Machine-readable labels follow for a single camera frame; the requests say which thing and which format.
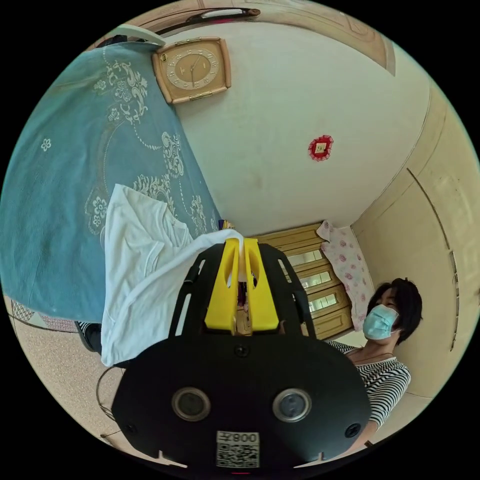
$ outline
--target striped shirt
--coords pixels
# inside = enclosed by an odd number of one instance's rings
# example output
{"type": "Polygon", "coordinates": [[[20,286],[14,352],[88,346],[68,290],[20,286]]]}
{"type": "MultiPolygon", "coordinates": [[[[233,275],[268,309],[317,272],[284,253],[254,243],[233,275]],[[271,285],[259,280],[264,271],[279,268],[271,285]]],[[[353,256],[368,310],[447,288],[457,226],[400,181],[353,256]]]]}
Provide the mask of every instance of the striped shirt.
{"type": "MultiPolygon", "coordinates": [[[[327,343],[345,355],[356,350],[355,347],[338,341],[327,343]]],[[[380,428],[409,386],[412,379],[409,369],[396,357],[356,365],[356,368],[370,400],[370,420],[380,428]]]]}

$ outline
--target red decoration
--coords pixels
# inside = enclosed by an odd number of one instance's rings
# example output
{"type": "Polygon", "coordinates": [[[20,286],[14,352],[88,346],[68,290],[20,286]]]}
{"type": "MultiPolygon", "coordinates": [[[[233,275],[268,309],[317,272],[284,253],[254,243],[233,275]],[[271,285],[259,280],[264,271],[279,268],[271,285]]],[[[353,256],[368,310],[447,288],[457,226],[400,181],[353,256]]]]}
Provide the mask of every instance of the red decoration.
{"type": "Polygon", "coordinates": [[[323,162],[330,156],[334,139],[330,135],[322,135],[313,140],[308,146],[308,153],[312,160],[323,162]]]}

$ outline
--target woman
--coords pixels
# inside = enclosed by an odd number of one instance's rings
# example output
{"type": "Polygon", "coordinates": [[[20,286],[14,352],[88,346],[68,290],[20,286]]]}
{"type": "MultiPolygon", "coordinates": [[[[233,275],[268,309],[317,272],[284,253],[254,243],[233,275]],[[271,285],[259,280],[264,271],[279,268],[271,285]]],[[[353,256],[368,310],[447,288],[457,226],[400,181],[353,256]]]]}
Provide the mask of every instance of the woman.
{"type": "Polygon", "coordinates": [[[407,278],[396,278],[382,284],[368,303],[363,323],[367,339],[364,347],[327,342],[357,367],[371,405],[368,424],[345,453],[359,449],[374,435],[407,390],[410,372],[397,360],[394,348],[416,330],[421,319],[422,298],[417,287],[407,278]]]}

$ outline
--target wooden cabinet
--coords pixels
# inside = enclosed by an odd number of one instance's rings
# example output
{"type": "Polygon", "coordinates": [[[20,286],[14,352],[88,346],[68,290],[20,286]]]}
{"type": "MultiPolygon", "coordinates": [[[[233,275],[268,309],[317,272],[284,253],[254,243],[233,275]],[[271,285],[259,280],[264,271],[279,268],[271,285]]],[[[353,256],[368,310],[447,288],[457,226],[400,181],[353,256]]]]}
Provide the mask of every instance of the wooden cabinet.
{"type": "Polygon", "coordinates": [[[320,223],[256,237],[287,256],[308,297],[317,338],[326,340],[353,327],[351,303],[320,246],[320,223]]]}

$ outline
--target clock hand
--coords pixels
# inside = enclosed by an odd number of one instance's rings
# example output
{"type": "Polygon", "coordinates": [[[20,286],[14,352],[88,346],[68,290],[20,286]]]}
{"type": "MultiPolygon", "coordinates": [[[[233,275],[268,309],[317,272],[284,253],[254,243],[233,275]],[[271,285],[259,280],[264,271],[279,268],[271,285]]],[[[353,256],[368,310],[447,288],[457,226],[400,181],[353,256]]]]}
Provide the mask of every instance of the clock hand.
{"type": "Polygon", "coordinates": [[[197,57],[197,59],[195,60],[195,63],[194,63],[194,64],[191,66],[191,68],[190,68],[191,84],[192,84],[192,86],[195,85],[195,83],[194,83],[194,68],[197,66],[197,63],[199,62],[200,57],[201,57],[201,55],[199,55],[199,56],[197,57]]]}

